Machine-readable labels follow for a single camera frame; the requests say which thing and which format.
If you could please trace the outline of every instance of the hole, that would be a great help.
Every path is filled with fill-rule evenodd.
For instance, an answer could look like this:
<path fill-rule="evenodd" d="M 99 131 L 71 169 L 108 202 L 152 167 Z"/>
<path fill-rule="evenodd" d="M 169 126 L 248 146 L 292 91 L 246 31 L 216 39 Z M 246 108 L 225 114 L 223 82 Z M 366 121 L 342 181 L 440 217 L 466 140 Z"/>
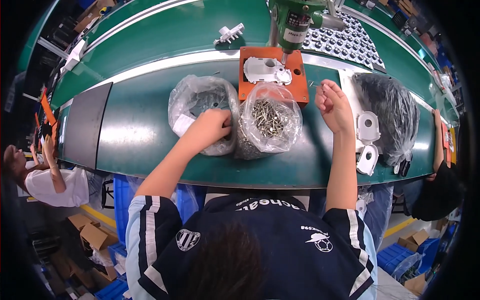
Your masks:
<path fill-rule="evenodd" d="M 274 60 L 266 60 L 265 61 L 265 66 L 267 66 L 269 68 L 273 68 L 273 67 L 275 67 L 275 65 L 276 64 L 275 64 Z"/>

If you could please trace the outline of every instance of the black panel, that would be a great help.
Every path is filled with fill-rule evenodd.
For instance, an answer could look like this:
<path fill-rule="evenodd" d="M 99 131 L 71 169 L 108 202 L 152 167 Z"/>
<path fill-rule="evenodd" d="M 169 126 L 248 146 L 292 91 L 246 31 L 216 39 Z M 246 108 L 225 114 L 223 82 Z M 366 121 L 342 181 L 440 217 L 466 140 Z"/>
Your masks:
<path fill-rule="evenodd" d="M 68 114 L 63 157 L 95 169 L 103 112 L 113 83 L 85 91 L 73 98 Z"/>

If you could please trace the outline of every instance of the hand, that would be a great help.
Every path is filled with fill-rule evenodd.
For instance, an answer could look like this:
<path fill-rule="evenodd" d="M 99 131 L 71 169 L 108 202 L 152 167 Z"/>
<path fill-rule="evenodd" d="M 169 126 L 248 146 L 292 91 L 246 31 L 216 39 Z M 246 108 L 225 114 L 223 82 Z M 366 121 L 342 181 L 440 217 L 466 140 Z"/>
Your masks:
<path fill-rule="evenodd" d="M 45 159 L 53 159 L 53 139 L 49 135 L 45 137 L 43 153 L 45 154 Z"/>
<path fill-rule="evenodd" d="M 435 177 L 437 177 L 437 173 L 431 174 L 429 177 L 426 178 L 427 181 L 434 181 Z"/>
<path fill-rule="evenodd" d="M 433 119 L 435 121 L 435 127 L 437 129 L 442 128 L 442 119 L 440 118 L 440 111 L 438 109 L 433 110 Z"/>
<path fill-rule="evenodd" d="M 230 116 L 229 110 L 207 109 L 190 125 L 180 141 L 196 155 L 230 133 Z"/>
<path fill-rule="evenodd" d="M 325 79 L 317 87 L 315 104 L 320 109 L 328 128 L 336 133 L 355 135 L 352 108 L 347 96 L 333 81 Z"/>

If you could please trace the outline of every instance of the long hair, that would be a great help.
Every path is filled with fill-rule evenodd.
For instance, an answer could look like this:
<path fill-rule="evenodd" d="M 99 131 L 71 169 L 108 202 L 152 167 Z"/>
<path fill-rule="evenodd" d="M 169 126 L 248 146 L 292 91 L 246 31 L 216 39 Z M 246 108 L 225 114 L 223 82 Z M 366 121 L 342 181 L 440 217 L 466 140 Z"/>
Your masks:
<path fill-rule="evenodd" d="M 20 171 L 15 171 L 13 168 L 15 163 L 15 158 L 13 157 L 13 149 L 13 145 L 10 145 L 7 147 L 7 149 L 5 149 L 5 153 L 3 154 L 3 168 L 9 178 L 11 178 L 22 190 L 29 193 L 29 191 L 27 191 L 27 188 L 25 187 L 25 178 L 27 178 L 27 175 L 35 170 L 43 171 L 49 169 L 50 167 L 46 164 L 38 164 L 29 169 L 23 168 Z"/>
<path fill-rule="evenodd" d="M 241 224 L 209 233 L 190 266 L 179 300 L 261 299 L 265 270 L 260 244 Z"/>

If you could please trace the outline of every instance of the navy blue shirt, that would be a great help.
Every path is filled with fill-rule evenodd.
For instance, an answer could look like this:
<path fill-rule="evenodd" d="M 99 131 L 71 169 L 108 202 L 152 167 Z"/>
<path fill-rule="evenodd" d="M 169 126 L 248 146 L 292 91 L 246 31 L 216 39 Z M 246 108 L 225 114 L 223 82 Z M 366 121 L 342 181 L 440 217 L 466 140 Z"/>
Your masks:
<path fill-rule="evenodd" d="M 319 218 L 293 197 L 231 194 L 210 200 L 182 226 L 170 199 L 137 196 L 129 214 L 127 280 L 131 291 L 141 287 L 155 299 L 175 299 L 203 238 L 232 222 L 259 241 L 263 299 L 357 299 L 373 283 L 365 225 L 352 209 Z"/>

